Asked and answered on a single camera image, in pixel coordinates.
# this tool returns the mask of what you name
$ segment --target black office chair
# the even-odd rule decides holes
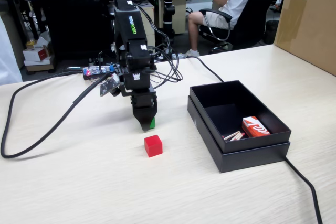
[[[95,58],[110,51],[114,32],[107,0],[40,0],[55,56]]]
[[[248,48],[258,43],[265,32],[267,10],[273,0],[248,0],[242,14],[240,15],[234,29],[229,31],[219,28],[200,26],[199,34],[217,44],[210,53],[215,51],[226,51],[224,46],[232,44],[232,50]],[[205,15],[207,12],[222,15],[229,23],[232,17],[226,13],[212,9],[202,9],[200,12]]]

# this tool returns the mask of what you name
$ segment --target black box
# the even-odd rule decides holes
[[[283,161],[287,155],[291,130],[240,81],[190,87],[188,111],[221,173]],[[248,116],[256,116],[271,134],[225,142],[222,136],[243,132]]]

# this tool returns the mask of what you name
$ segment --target orange package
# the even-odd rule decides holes
[[[255,116],[243,118],[242,127],[249,137],[266,136],[270,134]]]

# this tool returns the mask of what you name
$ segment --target person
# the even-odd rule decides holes
[[[10,43],[6,27],[0,18],[0,85],[22,82]]]
[[[222,6],[221,8],[219,8],[219,11],[225,12],[232,16],[230,26],[231,30],[233,30],[248,0],[213,0],[213,1],[219,6]],[[223,16],[207,12],[206,17],[210,27],[228,29],[228,23]],[[188,18],[188,33],[191,49],[183,55],[185,57],[200,56],[200,53],[197,50],[199,25],[207,26],[203,14],[200,12],[191,13]]]

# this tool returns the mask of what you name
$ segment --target table surface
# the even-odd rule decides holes
[[[224,80],[240,80],[290,129],[288,158],[315,186],[324,224],[336,219],[336,77],[276,46],[204,56]],[[167,63],[158,63],[168,73]],[[2,223],[304,223],[316,218],[309,187],[285,162],[220,174],[187,112],[189,87],[218,82],[196,59],[184,80],[157,89],[156,128],[142,132],[129,98],[95,88],[40,146],[0,158]],[[45,134],[91,83],[61,77],[19,93],[7,148]],[[0,87],[0,132],[12,93]],[[148,158],[144,138],[163,154]]]

